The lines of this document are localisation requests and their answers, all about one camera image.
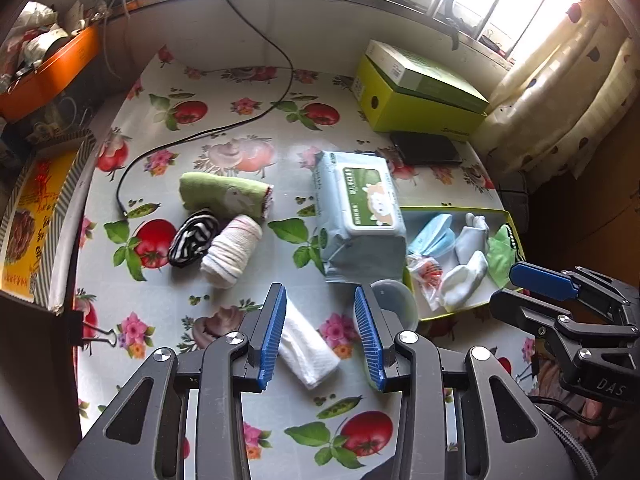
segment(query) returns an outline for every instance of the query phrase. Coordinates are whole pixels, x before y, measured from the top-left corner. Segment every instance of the orange container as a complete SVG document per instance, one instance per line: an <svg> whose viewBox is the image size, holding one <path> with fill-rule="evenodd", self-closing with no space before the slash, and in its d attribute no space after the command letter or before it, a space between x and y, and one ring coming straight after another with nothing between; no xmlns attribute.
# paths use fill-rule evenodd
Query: orange container
<svg viewBox="0 0 640 480"><path fill-rule="evenodd" d="M37 70L0 94L0 116L9 123L36 111L62 92L100 52L96 25L83 30Z"/></svg>

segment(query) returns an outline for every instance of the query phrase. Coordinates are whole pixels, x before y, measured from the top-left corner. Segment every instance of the wall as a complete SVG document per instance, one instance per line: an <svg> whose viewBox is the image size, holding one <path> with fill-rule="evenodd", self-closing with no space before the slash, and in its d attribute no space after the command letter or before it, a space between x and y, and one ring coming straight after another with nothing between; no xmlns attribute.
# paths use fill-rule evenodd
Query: wall
<svg viewBox="0 0 640 480"><path fill-rule="evenodd" d="M270 0L233 0L258 28L268 21ZM506 70L483 54L432 28L383 10L340 0L273 0L271 39L297 68L353 75L370 38L431 57L456 70L488 96ZM163 45L182 62L201 70L261 65L264 41L233 13L224 0L174 0L132 12L110 22L107 51L127 82L142 71ZM135 61L131 69L128 41ZM266 62L286 66L269 48Z"/></svg>
<svg viewBox="0 0 640 480"><path fill-rule="evenodd" d="M530 198L530 261L576 265L638 286L640 100L607 136L584 174L552 179Z"/></svg>

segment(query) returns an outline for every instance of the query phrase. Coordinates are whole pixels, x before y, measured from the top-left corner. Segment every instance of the blue gripper pad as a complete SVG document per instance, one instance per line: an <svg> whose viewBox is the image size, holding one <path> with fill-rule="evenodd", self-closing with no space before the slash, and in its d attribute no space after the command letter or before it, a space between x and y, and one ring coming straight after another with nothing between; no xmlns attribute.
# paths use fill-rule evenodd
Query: blue gripper pad
<svg viewBox="0 0 640 480"><path fill-rule="evenodd" d="M518 262L511 267L509 279L515 286L558 301L572 300L578 296L578 287L568 276L526 262Z"/></svg>
<svg viewBox="0 0 640 480"><path fill-rule="evenodd" d="M386 383L386 374L383 364L382 344L373 323L369 305L360 286L356 288L354 311L358 330L360 331L360 339L362 340L362 349L369 369L369 376L376 388L379 391L383 391Z"/></svg>
<svg viewBox="0 0 640 480"><path fill-rule="evenodd" d="M273 377L273 369L278 357L278 347L284 326L284 317L287 313L287 291L280 287L275 306L271 313L271 319L264 334L264 343L260 350L260 372L258 373L258 385L261 389L267 388L267 383Z"/></svg>

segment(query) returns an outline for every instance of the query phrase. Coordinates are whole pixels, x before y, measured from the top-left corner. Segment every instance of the black cable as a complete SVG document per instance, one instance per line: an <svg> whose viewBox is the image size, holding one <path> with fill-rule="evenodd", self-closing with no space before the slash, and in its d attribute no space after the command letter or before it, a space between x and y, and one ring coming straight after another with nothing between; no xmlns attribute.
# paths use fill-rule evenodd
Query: black cable
<svg viewBox="0 0 640 480"><path fill-rule="evenodd" d="M565 412L571 418L574 418L575 420L583 424L587 424L588 426L611 426L612 424L626 419L626 416L621 416L619 418L588 418L576 412L575 410L572 410L564 402L554 399L553 397L541 397L536 395L530 395L528 397L529 400L534 404L548 404L549 406L555 406L559 410Z"/></svg>
<svg viewBox="0 0 640 480"><path fill-rule="evenodd" d="M578 442L569 431L549 415L545 410L536 406L540 410L540 414L546 420L546 423L551 427L553 431L566 449L567 454L575 465L578 471L578 475L583 480L593 480L598 475L598 469L593 463L593 459L589 452L584 449L582 444Z"/></svg>
<svg viewBox="0 0 640 480"><path fill-rule="evenodd" d="M267 36L265 36L263 33L261 33L261 31L258 30L258 28L255 27L255 25L253 23L251 23L248 19L246 19L242 15L242 13L238 10L238 8L231 2L231 0L225 0L225 1L229 5L229 7L231 7L233 12L235 12L243 22L245 22L251 29L253 29L255 31L256 34L258 34L261 38L263 38L264 41L269 43L273 48L275 48L279 53L281 53L284 56L284 58L287 60L287 63L289 64L289 70L291 72L291 74L289 75L289 83L287 84L287 88L282 93L282 95L276 101L274 101L274 104L271 105L271 107L267 108L265 111L261 112L260 114L256 115L255 117L251 117L251 118L248 118L248 119L245 119L245 120L242 120L242 121L238 121L237 123L227 124L226 126L218 126L216 128L210 128L209 130L203 130L201 132L198 132L197 134L193 134L193 135L184 137L183 139L174 140L173 142L168 142L166 144L162 144L161 146L156 146L152 150L148 150L145 153L143 153L142 155L137 156L125 168L124 173L122 174L122 176L120 177L120 180L118 181L118 187L116 188L116 201L118 202L118 207L120 208L120 211L122 212L122 215L125 218L127 217L127 210L125 209L124 205L122 204L122 200L120 200L120 188L122 187L122 183L124 182L124 178L127 176L127 173L129 173L129 170L133 167L133 165L135 165L137 162L139 162L140 160L142 160L147 155L150 155L153 152L157 152L159 150L165 150L167 148L171 148L173 146L177 146L178 144L183 144L184 142L188 142L190 140L197 139L198 137L205 136L207 134L212 134L212 133L216 133L216 132L226 132L227 130L231 130L233 128L237 128L238 126L242 126L244 124L253 123L254 121L257 121L258 119L263 118L266 114L271 112L277 106L277 104L280 101L282 101L285 97L287 97L287 94L289 93L289 90L291 90L291 85L293 83L293 63L291 62L289 56L287 56L287 54L284 52L284 50L282 50L279 46L277 46L275 43L273 43L273 41L271 41L269 38L267 38Z"/></svg>

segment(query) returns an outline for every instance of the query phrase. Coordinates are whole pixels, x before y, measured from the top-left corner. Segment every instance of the floral tablecloth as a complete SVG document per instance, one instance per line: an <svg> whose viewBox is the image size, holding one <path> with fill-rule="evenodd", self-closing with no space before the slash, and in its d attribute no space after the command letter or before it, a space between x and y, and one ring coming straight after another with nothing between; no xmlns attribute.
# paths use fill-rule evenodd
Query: floral tablecloth
<svg viewBox="0 0 640 480"><path fill-rule="evenodd" d="M405 166L388 137L371 131L350 93L350 78L296 70L286 101L261 120L141 160L122 187L128 221L116 207L116 185L135 156L260 113L280 96L288 78L288 70L274 67L201 72L163 48L123 102L97 159L81 231L75 306L87 322L118 333L116 348L93 343L79 352L83 433L153 349L189 352L206 346L236 328L245 312L259 308L272 282L281 282L289 301L342 361L309 392L278 360L265 393L243 394L252 477L354 479L393 455L399 397L368 386L351 321L353 286L327 284L319 270L310 168L318 150L376 152L388 161L401 205L502 208L468 144L457 145L464 159L458 168ZM229 290L213 290L198 265L167 265L168 245L188 215L178 179L194 170L274 185L270 221L277 223L264 226L244 275ZM524 389L532 387L527 374L532 340L525 333L482 309L434 329L440 331L433 333L440 336L437 343L446 348L492 348ZM94 334L86 328L85 335ZM192 392L185 443L188 479L194 478L189 448L196 396ZM447 433L455 447L451 417Z"/></svg>

